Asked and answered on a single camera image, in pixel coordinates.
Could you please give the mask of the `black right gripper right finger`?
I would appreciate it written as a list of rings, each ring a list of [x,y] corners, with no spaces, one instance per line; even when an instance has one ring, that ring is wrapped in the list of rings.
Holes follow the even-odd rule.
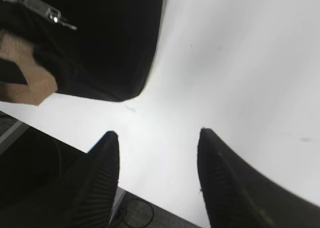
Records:
[[[212,228],[318,228],[320,208],[282,188],[202,128],[197,171]]]

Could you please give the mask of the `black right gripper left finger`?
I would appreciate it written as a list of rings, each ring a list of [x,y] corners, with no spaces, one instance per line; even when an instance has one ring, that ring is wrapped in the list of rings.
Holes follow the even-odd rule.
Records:
[[[51,227],[108,227],[119,173],[118,135],[108,131],[87,154],[52,183]]]

